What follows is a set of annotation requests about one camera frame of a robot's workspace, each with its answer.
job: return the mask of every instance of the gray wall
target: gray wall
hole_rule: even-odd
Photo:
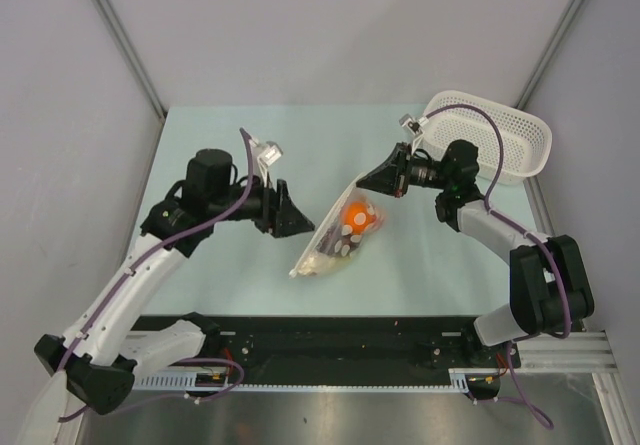
[[[568,0],[112,0],[165,105],[515,104]]]
[[[90,0],[0,0],[0,443],[115,271],[160,124]]]
[[[605,329],[640,415],[640,0],[589,0],[528,111],[553,130],[541,186],[578,239]]]

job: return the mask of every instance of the orange toy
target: orange toy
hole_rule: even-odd
[[[377,220],[376,209],[373,205],[364,202],[352,202],[344,213],[343,221],[347,233],[343,231],[343,235],[362,235],[364,232],[373,229],[373,225]]]

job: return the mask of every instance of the clear plastic bag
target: clear plastic bag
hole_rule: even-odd
[[[366,237],[378,230],[386,214],[356,188],[358,176],[322,221],[290,277],[313,276],[336,270],[357,255]]]

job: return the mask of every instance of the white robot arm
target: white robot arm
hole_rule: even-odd
[[[464,104],[432,114],[456,107],[470,108],[493,124],[485,112]],[[397,143],[391,155],[357,186],[398,198],[410,185],[442,190],[436,198],[438,220],[478,240],[510,268],[509,302],[477,317],[462,331],[471,348],[491,353],[493,346],[539,333],[555,334],[560,327],[568,333],[571,321],[593,313],[593,297],[575,240],[529,231],[493,209],[476,185],[475,145],[453,141],[437,161],[417,148],[421,121],[405,116],[400,123],[414,134],[413,142]],[[547,282],[547,271],[554,280]]]
[[[252,220],[260,232],[275,238],[314,229],[291,201],[286,182],[271,185],[267,169],[281,155],[277,145],[261,144],[241,132],[249,158],[246,184],[237,176],[230,182],[235,165],[227,152],[199,151],[189,162],[186,178],[152,207],[129,256],[89,309],[62,336],[44,335],[36,345],[47,370],[64,371],[69,392],[97,413],[115,410],[136,378],[220,351],[219,327],[196,313],[125,343],[149,299],[211,236],[216,223]]]

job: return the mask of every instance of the white basket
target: white basket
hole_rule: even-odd
[[[426,115],[446,105],[474,105],[496,122],[504,142],[504,165],[500,183],[515,185],[537,175],[547,163],[551,151],[551,130],[537,117],[496,102],[448,90],[437,94],[427,105]],[[449,144],[464,139],[478,147],[480,176],[492,179],[498,167],[498,141],[487,121],[472,110],[452,109],[439,113],[424,127],[423,146],[440,160]]]

